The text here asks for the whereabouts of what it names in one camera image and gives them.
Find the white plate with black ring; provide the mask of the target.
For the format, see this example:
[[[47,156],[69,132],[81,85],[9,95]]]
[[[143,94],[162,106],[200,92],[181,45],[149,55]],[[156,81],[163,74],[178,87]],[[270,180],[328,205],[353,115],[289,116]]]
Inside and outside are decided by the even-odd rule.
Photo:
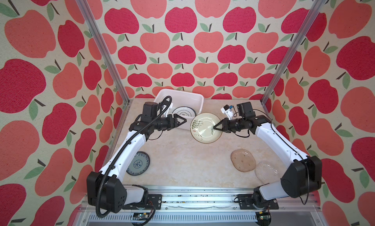
[[[178,114],[180,116],[186,117],[195,117],[197,113],[194,109],[187,107],[187,106],[180,106],[173,110],[173,114]]]

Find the cream plate with plant drawing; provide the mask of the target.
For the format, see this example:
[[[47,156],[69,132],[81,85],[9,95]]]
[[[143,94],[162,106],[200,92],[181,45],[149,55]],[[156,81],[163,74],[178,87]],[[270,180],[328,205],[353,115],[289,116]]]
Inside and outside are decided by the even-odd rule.
[[[215,114],[201,113],[192,120],[190,133],[193,138],[200,143],[213,143],[222,135],[222,131],[214,129],[214,126],[220,121],[221,119]]]

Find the brown glass plate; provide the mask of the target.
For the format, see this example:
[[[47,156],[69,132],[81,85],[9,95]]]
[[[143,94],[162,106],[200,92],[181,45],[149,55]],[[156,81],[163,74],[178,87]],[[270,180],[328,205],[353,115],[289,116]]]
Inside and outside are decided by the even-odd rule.
[[[230,155],[233,166],[240,172],[250,172],[256,168],[256,160],[246,149],[234,150]]]

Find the blue patterned plate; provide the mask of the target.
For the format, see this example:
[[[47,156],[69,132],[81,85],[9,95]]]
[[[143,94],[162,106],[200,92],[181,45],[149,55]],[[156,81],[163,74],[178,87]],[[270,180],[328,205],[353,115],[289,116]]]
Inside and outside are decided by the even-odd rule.
[[[145,173],[150,166],[150,157],[146,152],[138,151],[131,161],[127,173],[131,176],[139,176]]]

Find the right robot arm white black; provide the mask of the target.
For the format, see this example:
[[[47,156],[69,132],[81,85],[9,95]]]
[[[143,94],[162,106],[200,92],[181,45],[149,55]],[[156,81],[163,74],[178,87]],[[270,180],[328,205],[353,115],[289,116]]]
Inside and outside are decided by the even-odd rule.
[[[265,142],[286,166],[287,170],[280,180],[254,190],[260,201],[298,198],[321,188],[322,161],[317,156],[310,157],[288,141],[266,116],[225,118],[213,128],[225,133],[249,130]]]

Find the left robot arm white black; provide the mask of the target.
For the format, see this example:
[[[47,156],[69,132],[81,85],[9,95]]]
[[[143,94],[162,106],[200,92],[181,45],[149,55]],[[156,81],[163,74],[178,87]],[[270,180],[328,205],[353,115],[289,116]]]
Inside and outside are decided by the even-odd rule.
[[[124,174],[155,130],[170,131],[186,122],[187,119],[177,114],[167,117],[139,115],[135,119],[122,147],[100,171],[91,172],[87,177],[88,204],[95,207],[99,218],[111,212],[118,213],[127,205],[147,207],[148,189],[139,185],[124,186]]]

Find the white plastic bin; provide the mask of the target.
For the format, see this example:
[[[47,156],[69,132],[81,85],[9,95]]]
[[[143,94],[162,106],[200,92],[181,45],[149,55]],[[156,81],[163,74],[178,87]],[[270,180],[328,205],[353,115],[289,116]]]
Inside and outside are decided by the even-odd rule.
[[[187,106],[194,109],[197,115],[202,112],[204,97],[200,94],[172,89],[162,89],[156,96],[154,102],[160,103],[166,96],[172,97],[172,105],[169,107],[167,114],[173,114],[173,110],[180,106]],[[186,118],[187,122],[184,125],[180,126],[179,129],[189,130],[190,124],[195,117],[182,117]]]

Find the clear glass plate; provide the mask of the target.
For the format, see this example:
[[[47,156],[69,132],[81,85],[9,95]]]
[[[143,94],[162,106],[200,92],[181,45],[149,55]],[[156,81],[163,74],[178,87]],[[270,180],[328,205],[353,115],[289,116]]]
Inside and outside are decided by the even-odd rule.
[[[261,161],[256,165],[255,175],[264,185],[274,183],[281,178],[279,171],[267,161]]]

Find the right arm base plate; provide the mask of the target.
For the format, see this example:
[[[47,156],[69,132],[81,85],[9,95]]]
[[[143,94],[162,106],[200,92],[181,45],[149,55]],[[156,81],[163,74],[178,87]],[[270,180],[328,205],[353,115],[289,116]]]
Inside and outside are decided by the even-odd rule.
[[[241,210],[277,210],[279,209],[279,205],[277,200],[264,200],[261,196],[257,194],[255,197],[253,194],[238,194],[235,199],[234,203],[239,204]]]

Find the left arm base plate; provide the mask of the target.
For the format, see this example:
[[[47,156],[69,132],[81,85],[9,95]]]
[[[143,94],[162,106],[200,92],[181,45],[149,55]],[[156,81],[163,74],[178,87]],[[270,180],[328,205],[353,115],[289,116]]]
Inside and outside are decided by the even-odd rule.
[[[162,194],[149,194],[145,202],[124,205],[123,209],[149,210],[153,206],[156,210],[160,210],[162,204],[162,196]]]

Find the aluminium front rail frame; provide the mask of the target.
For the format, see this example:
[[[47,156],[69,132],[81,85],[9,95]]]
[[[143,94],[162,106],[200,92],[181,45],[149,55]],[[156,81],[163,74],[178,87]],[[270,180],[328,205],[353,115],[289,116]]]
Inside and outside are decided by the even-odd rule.
[[[251,188],[158,187],[149,186],[149,194],[162,194],[161,209],[122,209],[104,218],[83,201],[73,214],[71,226],[326,226],[321,208],[308,195],[276,199],[277,210],[241,210],[234,203],[238,194],[252,194]]]

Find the aluminium frame post left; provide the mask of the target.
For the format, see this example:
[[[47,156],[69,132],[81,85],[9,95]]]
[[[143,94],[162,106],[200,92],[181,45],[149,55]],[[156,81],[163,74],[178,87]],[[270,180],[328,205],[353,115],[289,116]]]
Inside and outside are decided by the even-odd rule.
[[[117,68],[116,68],[116,65],[115,63],[113,62],[112,58],[111,58],[111,55],[109,53],[109,49],[106,45],[106,42],[96,24],[96,20],[94,18],[94,15],[90,9],[90,5],[88,3],[87,0],[75,0],[79,9],[80,9],[80,12],[82,13],[87,25],[88,25],[88,28],[95,40],[95,43],[98,47],[98,50],[102,56],[102,59],[105,63],[105,65],[107,66],[108,70],[109,70],[109,73],[112,77],[112,79],[114,80],[114,84],[116,86],[116,88],[118,89],[119,93],[120,93],[120,96],[122,97],[125,105],[129,105],[130,104],[130,99],[128,97],[128,94],[124,88],[124,85],[122,84],[122,80],[120,78],[120,75],[117,71]]]

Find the aluminium frame post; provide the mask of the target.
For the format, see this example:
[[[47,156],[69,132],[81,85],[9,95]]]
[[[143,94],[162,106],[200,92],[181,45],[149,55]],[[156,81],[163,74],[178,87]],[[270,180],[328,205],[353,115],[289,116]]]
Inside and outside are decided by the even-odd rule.
[[[270,95],[274,91],[274,88],[276,87],[277,83],[281,79],[281,76],[283,72],[286,70],[287,66],[289,65],[290,61],[294,57],[296,51],[298,50],[300,44],[305,40],[306,35],[308,31],[310,30],[312,24],[318,17],[321,9],[324,7],[328,0],[314,0],[312,7],[307,13],[306,18],[302,22],[302,25],[299,29],[299,31],[296,33],[295,38],[292,40],[292,44],[287,50],[281,64],[277,67],[276,72],[270,81],[270,84],[266,88],[266,91],[261,99],[261,104],[263,107],[266,106],[266,102],[270,98]]]
[[[120,78],[120,75],[117,71],[117,68],[116,68],[116,65],[115,63],[113,62],[112,58],[111,58],[111,55],[109,53],[109,49],[106,45],[106,42],[96,24],[96,20],[94,18],[94,15],[90,9],[90,5],[88,3],[87,0],[75,0],[79,9],[80,9],[80,12],[82,13],[87,25],[88,25],[88,28],[95,40],[95,43],[98,47],[98,50],[102,56],[102,59],[105,63],[105,65],[107,66],[108,70],[109,70],[109,73],[112,77],[112,79],[114,80],[114,84],[116,86],[116,88],[118,89],[119,93],[120,93],[120,96],[122,97],[125,105],[129,105],[130,104],[130,99],[128,97],[128,94],[124,88],[124,85],[122,84],[122,80]]]

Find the aluminium frame post right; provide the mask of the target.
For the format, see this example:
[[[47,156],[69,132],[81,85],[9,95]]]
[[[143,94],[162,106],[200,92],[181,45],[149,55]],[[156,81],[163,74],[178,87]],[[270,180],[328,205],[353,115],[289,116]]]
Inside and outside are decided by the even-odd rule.
[[[298,50],[300,44],[305,40],[306,35],[308,31],[310,30],[312,24],[318,17],[321,9],[324,7],[328,0],[314,0],[312,7],[307,13],[306,18],[302,22],[302,25],[299,29],[299,31],[296,33],[295,38],[292,40],[292,44],[287,50],[281,64],[277,67],[276,72],[270,81],[270,84],[266,88],[266,91],[261,99],[261,104],[263,107],[266,106],[266,102],[270,98],[270,95],[274,91],[274,88],[276,87],[277,83],[281,79],[281,76],[283,72],[286,70],[287,66],[289,65],[290,61],[294,57],[296,51]]]

